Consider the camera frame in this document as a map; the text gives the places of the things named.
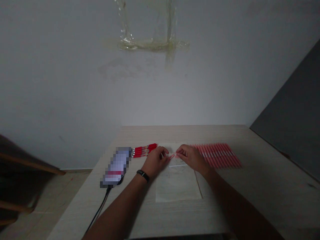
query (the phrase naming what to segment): gray panel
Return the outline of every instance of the gray panel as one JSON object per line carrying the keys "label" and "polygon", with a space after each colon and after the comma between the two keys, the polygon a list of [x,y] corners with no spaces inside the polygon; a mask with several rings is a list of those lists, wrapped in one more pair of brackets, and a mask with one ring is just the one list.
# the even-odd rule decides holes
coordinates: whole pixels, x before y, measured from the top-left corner
{"label": "gray panel", "polygon": [[320,180],[320,41],[251,125]]}

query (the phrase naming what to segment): black wristband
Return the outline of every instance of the black wristband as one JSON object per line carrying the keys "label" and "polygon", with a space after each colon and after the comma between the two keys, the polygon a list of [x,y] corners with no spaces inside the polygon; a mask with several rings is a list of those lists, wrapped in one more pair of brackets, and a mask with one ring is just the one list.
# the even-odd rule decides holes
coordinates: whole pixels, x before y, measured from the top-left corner
{"label": "black wristband", "polygon": [[144,177],[145,180],[147,180],[147,183],[149,182],[149,176],[142,170],[138,170],[137,174],[140,174],[142,177]]}

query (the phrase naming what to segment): row of pens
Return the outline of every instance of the row of pens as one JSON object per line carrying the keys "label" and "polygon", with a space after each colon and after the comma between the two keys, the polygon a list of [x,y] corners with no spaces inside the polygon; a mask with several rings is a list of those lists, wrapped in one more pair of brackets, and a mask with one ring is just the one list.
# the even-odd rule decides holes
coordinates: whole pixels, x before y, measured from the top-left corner
{"label": "row of pens", "polygon": [[[148,156],[148,154],[157,146],[156,143],[153,143],[147,146],[133,148],[131,157],[138,158]],[[216,169],[241,168],[241,162],[226,143],[192,144],[191,146],[200,152],[210,167]]]}

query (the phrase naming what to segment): forearm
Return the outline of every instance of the forearm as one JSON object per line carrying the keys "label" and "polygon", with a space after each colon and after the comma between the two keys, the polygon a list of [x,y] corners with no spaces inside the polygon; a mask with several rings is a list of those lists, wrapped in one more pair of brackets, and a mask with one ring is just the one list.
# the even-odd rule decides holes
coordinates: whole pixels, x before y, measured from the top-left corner
{"label": "forearm", "polygon": [[202,174],[224,211],[238,239],[283,239],[277,230],[215,170]]}
{"label": "forearm", "polygon": [[136,174],[83,239],[124,239],[147,181]]}

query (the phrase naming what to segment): hand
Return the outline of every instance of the hand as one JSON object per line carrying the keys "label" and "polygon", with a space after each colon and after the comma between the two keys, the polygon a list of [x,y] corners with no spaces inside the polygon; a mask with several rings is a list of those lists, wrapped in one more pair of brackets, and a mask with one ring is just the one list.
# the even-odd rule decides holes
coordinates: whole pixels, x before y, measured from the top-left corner
{"label": "hand", "polygon": [[144,171],[151,179],[155,178],[170,162],[174,155],[168,157],[169,151],[165,147],[157,147],[153,149],[141,170]]}
{"label": "hand", "polygon": [[186,144],[182,144],[176,151],[177,156],[188,164],[193,170],[202,175],[210,169],[206,161],[203,159],[199,151]]}

